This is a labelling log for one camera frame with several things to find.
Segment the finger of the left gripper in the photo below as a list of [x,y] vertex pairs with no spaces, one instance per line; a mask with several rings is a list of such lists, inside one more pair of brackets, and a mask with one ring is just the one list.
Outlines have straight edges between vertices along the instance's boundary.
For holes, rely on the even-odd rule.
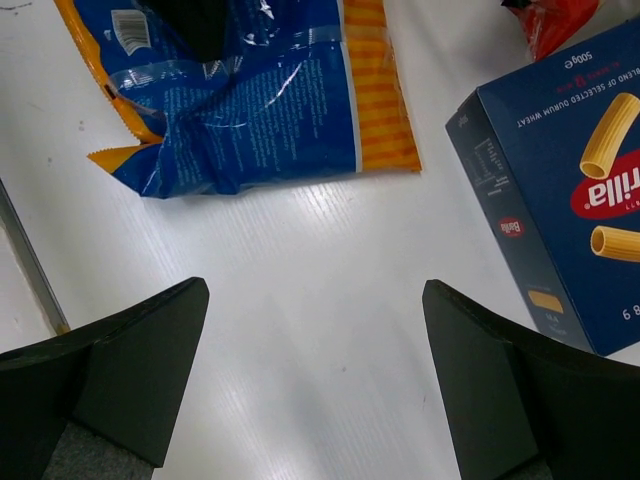
[[229,2],[225,0],[149,0],[151,9],[200,63],[222,58]]

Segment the blue Barilla rigatoni box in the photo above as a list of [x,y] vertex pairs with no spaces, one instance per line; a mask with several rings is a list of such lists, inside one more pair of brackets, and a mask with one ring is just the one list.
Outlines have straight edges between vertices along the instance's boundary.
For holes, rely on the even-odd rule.
[[446,125],[538,330],[639,340],[639,22],[478,87]]

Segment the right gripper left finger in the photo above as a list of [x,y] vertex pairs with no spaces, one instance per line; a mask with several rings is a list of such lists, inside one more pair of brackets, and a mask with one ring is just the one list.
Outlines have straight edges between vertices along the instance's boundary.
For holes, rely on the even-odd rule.
[[1,355],[4,479],[149,479],[163,467],[209,303],[202,278]]

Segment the blue and orange pasta bag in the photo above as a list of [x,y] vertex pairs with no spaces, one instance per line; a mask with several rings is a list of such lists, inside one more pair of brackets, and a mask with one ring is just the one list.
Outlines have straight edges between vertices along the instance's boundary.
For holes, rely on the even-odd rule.
[[222,58],[198,62],[141,1],[60,1],[137,144],[90,154],[143,197],[422,165],[380,1],[228,1]]

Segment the red spaghetti pack right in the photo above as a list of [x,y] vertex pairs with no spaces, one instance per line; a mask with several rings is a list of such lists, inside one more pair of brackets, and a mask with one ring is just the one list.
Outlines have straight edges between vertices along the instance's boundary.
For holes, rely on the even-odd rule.
[[554,53],[600,9],[599,0],[504,0],[519,21],[533,61]]

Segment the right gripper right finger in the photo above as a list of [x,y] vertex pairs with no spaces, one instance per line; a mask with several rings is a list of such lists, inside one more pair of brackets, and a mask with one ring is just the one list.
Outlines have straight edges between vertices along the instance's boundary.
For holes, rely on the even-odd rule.
[[638,478],[638,367],[536,333],[440,280],[422,302],[462,478]]

